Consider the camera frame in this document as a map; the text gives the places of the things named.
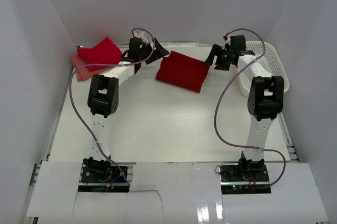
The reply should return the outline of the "dark red t-shirt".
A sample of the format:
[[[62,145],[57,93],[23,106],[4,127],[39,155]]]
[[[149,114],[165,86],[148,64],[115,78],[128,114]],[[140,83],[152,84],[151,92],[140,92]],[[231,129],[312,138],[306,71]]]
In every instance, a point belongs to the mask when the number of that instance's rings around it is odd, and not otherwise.
[[[165,84],[200,93],[209,72],[205,62],[171,51],[164,57],[155,79]]]

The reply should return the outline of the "white perforated plastic basket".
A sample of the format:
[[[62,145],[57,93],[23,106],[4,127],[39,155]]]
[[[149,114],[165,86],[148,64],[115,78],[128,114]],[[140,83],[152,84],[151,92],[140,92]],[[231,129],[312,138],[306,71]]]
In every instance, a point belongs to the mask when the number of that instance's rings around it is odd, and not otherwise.
[[[264,67],[265,71],[268,71],[271,75],[283,77],[284,92],[286,93],[290,88],[290,83],[280,60],[280,57],[276,49],[271,44],[265,43],[265,47],[266,51],[264,56],[257,61],[262,67]],[[260,56],[263,53],[263,45],[259,41],[247,41],[246,48],[247,50],[253,51],[256,57]],[[249,69],[246,69],[238,77],[241,92],[245,97],[249,96],[252,77],[253,76],[251,70]]]

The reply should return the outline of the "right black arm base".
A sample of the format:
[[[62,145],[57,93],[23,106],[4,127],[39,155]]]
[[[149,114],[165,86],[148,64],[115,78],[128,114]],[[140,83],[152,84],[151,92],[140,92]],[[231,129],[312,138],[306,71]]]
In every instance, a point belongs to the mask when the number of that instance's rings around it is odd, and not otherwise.
[[[255,195],[270,194],[270,179],[266,168],[242,173],[238,165],[219,164],[215,172],[220,176],[222,195]]]

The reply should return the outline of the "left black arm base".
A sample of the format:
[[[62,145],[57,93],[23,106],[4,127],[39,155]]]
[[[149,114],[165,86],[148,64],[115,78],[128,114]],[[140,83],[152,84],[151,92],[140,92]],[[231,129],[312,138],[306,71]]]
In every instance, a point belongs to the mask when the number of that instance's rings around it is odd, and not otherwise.
[[[83,166],[81,171],[78,192],[95,193],[128,193],[130,187],[125,182],[119,169],[115,166],[104,172],[97,172]]]

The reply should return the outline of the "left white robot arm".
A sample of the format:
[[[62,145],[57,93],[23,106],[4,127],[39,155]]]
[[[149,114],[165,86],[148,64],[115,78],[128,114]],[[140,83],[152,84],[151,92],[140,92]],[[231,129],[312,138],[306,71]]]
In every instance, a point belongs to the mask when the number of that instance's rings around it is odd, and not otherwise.
[[[119,66],[109,72],[92,77],[87,104],[92,114],[93,153],[95,159],[110,161],[110,127],[112,115],[119,105],[120,85],[134,76],[141,68],[140,61],[151,64],[169,54],[157,39],[147,43],[143,38],[133,37],[128,49],[122,53]]]

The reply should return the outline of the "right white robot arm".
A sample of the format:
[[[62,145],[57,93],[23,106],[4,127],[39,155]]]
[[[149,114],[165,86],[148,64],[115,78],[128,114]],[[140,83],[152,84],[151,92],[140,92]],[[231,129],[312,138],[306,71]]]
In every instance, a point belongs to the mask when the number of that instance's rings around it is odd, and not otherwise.
[[[205,64],[215,64],[217,70],[229,70],[231,65],[244,73],[251,82],[247,109],[251,115],[250,130],[237,169],[244,179],[255,178],[263,172],[264,148],[269,129],[283,109],[284,79],[269,73],[258,56],[246,47],[243,35],[232,36],[223,46],[214,44]]]

